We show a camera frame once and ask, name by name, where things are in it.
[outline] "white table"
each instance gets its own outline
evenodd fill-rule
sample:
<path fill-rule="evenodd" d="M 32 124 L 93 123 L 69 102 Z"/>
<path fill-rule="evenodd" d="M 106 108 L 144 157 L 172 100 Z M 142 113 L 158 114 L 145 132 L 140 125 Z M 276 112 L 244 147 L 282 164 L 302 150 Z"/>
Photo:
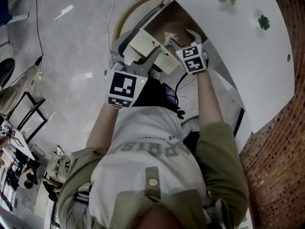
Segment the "white table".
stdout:
<path fill-rule="evenodd" d="M 19 151 L 21 151 L 23 154 L 25 154 L 27 157 L 29 157 L 32 160 L 35 160 L 33 154 L 31 153 L 26 141 L 24 140 L 24 137 L 22 135 L 22 133 L 20 131 L 18 131 L 15 127 L 13 127 L 12 125 L 10 125 L 6 120 L 3 121 L 2 126 L 9 126 L 10 128 L 12 128 L 15 131 L 15 136 L 14 138 L 11 140 L 11 144 L 17 148 Z"/>
<path fill-rule="evenodd" d="M 280 112 L 295 90 L 292 49 L 276 0 L 237 0 L 234 6 L 218 0 L 176 1 L 220 55 L 251 130 L 257 132 Z M 262 14 L 270 21 L 267 31 L 258 25 Z"/>

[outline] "shoe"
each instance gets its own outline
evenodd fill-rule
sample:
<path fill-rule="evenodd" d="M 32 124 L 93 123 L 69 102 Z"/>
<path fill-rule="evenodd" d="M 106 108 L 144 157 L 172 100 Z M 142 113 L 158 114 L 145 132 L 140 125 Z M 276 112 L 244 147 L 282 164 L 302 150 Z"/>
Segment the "shoe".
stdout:
<path fill-rule="evenodd" d="M 62 149 L 59 147 L 59 145 L 57 145 L 56 147 L 56 152 L 54 152 L 56 154 L 58 154 L 59 156 L 63 156 L 63 151 Z"/>
<path fill-rule="evenodd" d="M 32 81 L 28 86 L 26 92 L 28 92 L 31 95 L 34 95 L 34 91 L 35 91 L 35 81 Z"/>
<path fill-rule="evenodd" d="M 42 63 L 40 63 L 38 66 L 35 66 L 36 69 L 36 76 L 37 78 L 42 81 L 43 80 L 43 67 Z"/>
<path fill-rule="evenodd" d="M 200 132 L 199 126 L 199 118 L 191 119 L 181 126 L 183 140 L 191 133 L 191 132 Z"/>

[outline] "olive green jacket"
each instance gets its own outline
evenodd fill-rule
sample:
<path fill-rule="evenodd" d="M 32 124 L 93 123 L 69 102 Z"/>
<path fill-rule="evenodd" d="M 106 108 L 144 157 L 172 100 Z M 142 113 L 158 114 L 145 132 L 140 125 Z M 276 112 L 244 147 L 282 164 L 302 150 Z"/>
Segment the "olive green jacket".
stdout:
<path fill-rule="evenodd" d="M 90 183 L 91 174 L 102 157 L 89 148 L 72 154 L 67 181 L 58 200 L 61 228 L 104 228 L 90 216 L 88 203 L 76 198 L 80 187 Z M 132 229 L 154 203 L 171 210 L 185 229 L 237 227 L 248 208 L 248 188 L 230 126 L 213 123 L 201 130 L 195 158 L 207 187 L 209 205 L 203 209 L 197 190 L 179 192 L 162 200 L 153 190 L 146 196 L 122 192 L 117 195 L 110 228 Z M 158 175 L 155 173 L 153 178 L 158 179 Z"/>

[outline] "white cable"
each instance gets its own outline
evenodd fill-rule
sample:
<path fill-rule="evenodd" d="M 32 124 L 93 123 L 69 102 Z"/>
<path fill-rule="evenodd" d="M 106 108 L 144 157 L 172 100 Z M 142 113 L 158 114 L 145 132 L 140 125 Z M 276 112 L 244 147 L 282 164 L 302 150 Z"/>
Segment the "white cable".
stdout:
<path fill-rule="evenodd" d="M 115 1 L 115 0 L 112 1 L 112 8 L 111 8 L 111 12 L 110 12 L 109 19 L 108 19 L 108 22 L 107 22 L 107 27 L 106 27 L 106 32 L 107 32 L 107 43 L 108 43 L 108 51 L 109 51 L 109 54 L 110 54 L 110 44 L 109 44 L 108 27 L 109 27 L 109 23 L 110 23 L 112 11 L 113 11 L 113 8 L 114 8 L 114 1 Z"/>
<path fill-rule="evenodd" d="M 178 100 L 179 100 L 180 98 L 183 98 L 183 97 L 186 99 L 186 101 L 187 101 L 187 103 L 188 103 L 187 108 L 186 108 L 186 109 L 183 109 L 183 110 L 184 110 L 184 111 L 187 111 L 187 110 L 189 109 L 189 107 L 190 107 L 190 101 L 188 100 L 188 98 L 187 98 L 186 96 L 178 97 Z"/>
<path fill-rule="evenodd" d="M 210 64 L 210 66 L 209 67 L 211 67 L 217 60 L 219 60 L 220 59 L 220 57 L 218 58 L 218 59 L 215 59 L 214 61 L 213 61 L 213 63 L 211 63 Z M 194 79 L 192 79 L 192 81 L 191 82 L 189 82 L 188 84 L 186 84 L 186 85 L 184 85 L 184 86 L 182 86 L 182 87 L 180 87 L 180 88 L 178 88 L 178 90 L 177 91 L 179 91 L 179 90 L 181 90 L 182 88 L 184 88 L 184 87 L 186 87 L 186 86 L 188 86 L 189 84 L 191 84 L 195 79 L 197 78 L 197 76 L 194 78 Z"/>

